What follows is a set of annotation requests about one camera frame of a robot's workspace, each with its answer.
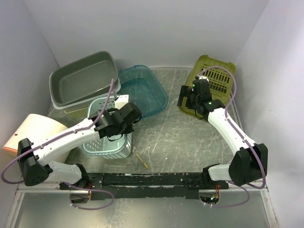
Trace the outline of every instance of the translucent blue bin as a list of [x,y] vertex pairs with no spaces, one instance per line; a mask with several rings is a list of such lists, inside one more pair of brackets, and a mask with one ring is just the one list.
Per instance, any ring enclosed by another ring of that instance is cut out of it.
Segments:
[[168,96],[146,66],[137,65],[118,71],[121,84],[119,94],[129,95],[129,101],[142,112],[142,117],[156,115],[168,104]]

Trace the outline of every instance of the purple cable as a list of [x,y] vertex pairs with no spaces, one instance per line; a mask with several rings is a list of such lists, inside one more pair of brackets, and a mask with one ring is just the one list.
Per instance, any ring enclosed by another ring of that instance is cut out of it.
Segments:
[[[235,96],[237,94],[237,82],[236,82],[234,76],[232,75],[232,73],[230,71],[228,71],[227,69],[221,67],[221,66],[210,66],[210,67],[207,67],[206,69],[202,70],[198,75],[202,75],[207,70],[214,69],[214,68],[222,69],[222,70],[226,71],[231,76],[231,78],[233,79],[233,83],[234,83],[233,94],[232,94],[232,97],[231,97],[230,101],[228,102],[228,104],[226,105],[226,108],[225,108],[225,117],[227,119],[227,117],[228,117],[228,107],[231,105],[231,103],[233,102],[233,100],[234,100],[234,98],[235,98]],[[253,153],[254,157],[256,158],[256,161],[257,161],[257,163],[258,163],[258,165],[260,167],[261,173],[262,173],[263,182],[262,182],[261,186],[256,186],[256,185],[253,185],[253,184],[250,184],[250,183],[248,185],[251,186],[251,187],[253,187],[253,188],[256,188],[256,189],[263,189],[265,187],[265,185],[266,185],[266,175],[265,175],[265,171],[264,171],[264,168],[263,168],[263,165],[262,165],[262,162],[261,162],[260,158],[258,157],[258,155],[255,152],[255,150],[253,149],[253,147],[250,145],[250,143],[247,140],[245,140],[245,138],[242,135],[242,133],[235,127],[235,125],[229,119],[227,119],[227,121],[231,125],[231,127],[237,132],[237,134],[241,137],[241,139],[250,148],[251,152]]]
[[238,206],[241,206],[241,205],[247,203],[250,200],[249,191],[242,186],[239,186],[239,187],[247,193],[247,199],[245,201],[243,201],[241,203],[232,204],[232,205],[211,205],[211,204],[204,203],[204,206],[207,205],[207,206],[210,206],[212,208],[233,208],[233,207],[238,207]]
[[[82,128],[79,128],[79,129],[76,129],[76,132],[90,129],[93,125],[95,125],[95,124],[97,123],[97,121],[100,119],[100,117],[102,116],[102,114],[104,113],[104,111],[105,111],[105,109],[106,109],[106,106],[107,106],[107,104],[108,104],[108,102],[109,102],[109,99],[110,99],[111,92],[112,92],[113,88],[114,88],[114,79],[111,80],[111,85],[110,85],[110,89],[109,89],[108,96],[107,96],[107,98],[106,98],[106,100],[105,100],[104,106],[103,106],[101,112],[99,113],[98,117],[97,117],[97,118],[93,121],[93,123],[91,123],[89,126],[87,126],[87,127],[82,127]],[[75,132],[74,132],[74,131],[69,131],[69,132],[63,133],[63,134],[61,134],[61,135],[55,137],[54,139],[51,139],[51,140],[49,140],[49,141],[46,141],[44,144],[42,144],[42,146],[43,146],[43,147],[44,147],[44,146],[47,146],[48,144],[50,144],[50,143],[52,143],[52,142],[54,142],[54,141],[56,141],[56,140],[58,140],[58,139],[61,139],[62,137],[65,137],[65,136],[67,136],[67,135],[69,135],[69,134],[72,134],[72,133],[75,133]],[[23,154],[19,155],[17,158],[14,158],[14,159],[13,159],[10,163],[8,163],[8,164],[4,167],[4,169],[2,170],[2,172],[1,172],[1,180],[2,180],[3,182],[7,183],[7,184],[20,184],[20,183],[23,183],[23,182],[24,182],[23,180],[20,180],[20,181],[9,181],[9,180],[5,179],[4,174],[5,174],[6,170],[7,170],[13,163],[15,163],[15,162],[18,161],[19,159],[23,158],[24,156],[28,155],[29,153],[32,153],[33,151],[38,150],[38,149],[40,149],[40,148],[41,148],[41,146],[39,145],[39,146],[37,146],[37,147],[34,147],[34,148],[32,148],[32,149],[30,149],[30,150],[24,152]]]
[[110,191],[102,190],[102,189],[83,189],[83,188],[76,187],[76,186],[74,186],[74,185],[72,185],[72,184],[70,184],[70,183],[67,183],[67,182],[64,182],[64,183],[65,183],[67,186],[69,186],[69,187],[71,187],[71,188],[73,188],[73,189],[76,189],[76,190],[103,192],[103,193],[109,194],[109,195],[112,197],[111,202],[109,202],[108,204],[106,204],[106,205],[104,205],[104,206],[102,206],[102,207],[99,207],[99,208],[83,208],[83,207],[78,207],[78,206],[74,205],[74,204],[72,203],[72,199],[71,199],[71,195],[70,195],[70,204],[71,204],[72,207],[74,207],[74,208],[76,208],[76,209],[81,209],[81,210],[99,210],[99,209],[104,209],[104,208],[106,208],[106,207],[109,207],[109,206],[114,202],[115,197],[114,197],[113,193],[110,192]]

